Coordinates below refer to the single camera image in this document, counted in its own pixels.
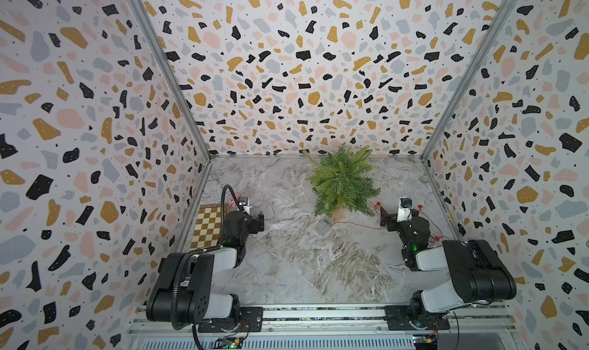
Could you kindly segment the small green christmas tree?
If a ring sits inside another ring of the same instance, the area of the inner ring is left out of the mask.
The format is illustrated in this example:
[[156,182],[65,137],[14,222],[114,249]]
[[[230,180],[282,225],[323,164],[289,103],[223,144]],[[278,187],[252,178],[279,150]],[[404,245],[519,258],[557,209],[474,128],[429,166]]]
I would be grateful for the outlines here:
[[373,170],[371,155],[372,150],[368,146],[353,150],[341,145],[335,152],[319,158],[305,152],[305,157],[313,164],[313,174],[308,180],[316,196],[315,215],[332,217],[343,208],[374,216],[369,199],[378,196],[380,189],[368,176]]

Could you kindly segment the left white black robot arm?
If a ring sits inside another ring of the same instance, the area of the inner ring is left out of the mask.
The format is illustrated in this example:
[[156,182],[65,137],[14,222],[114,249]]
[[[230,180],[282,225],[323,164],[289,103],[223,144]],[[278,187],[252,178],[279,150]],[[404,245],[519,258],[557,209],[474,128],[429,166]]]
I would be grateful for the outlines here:
[[168,322],[174,330],[197,325],[203,333],[247,330],[247,315],[236,294],[212,291],[213,276],[242,263],[249,236],[265,229],[263,213],[252,216],[233,210],[221,223],[218,244],[188,253],[171,253],[163,260],[153,292],[147,300],[146,317]]

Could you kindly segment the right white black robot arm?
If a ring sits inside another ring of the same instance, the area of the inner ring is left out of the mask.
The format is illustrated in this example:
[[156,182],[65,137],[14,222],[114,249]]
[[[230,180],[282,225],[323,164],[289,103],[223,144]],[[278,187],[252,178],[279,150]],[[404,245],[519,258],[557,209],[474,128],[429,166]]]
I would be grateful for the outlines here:
[[411,271],[449,273],[446,282],[416,291],[405,309],[387,306],[390,330],[409,326],[417,330],[446,330],[449,322],[445,316],[455,309],[515,298],[515,279],[487,241],[446,239],[431,247],[429,221],[412,208],[411,199],[401,199],[396,213],[381,209],[380,225],[398,234],[403,244],[403,262]]

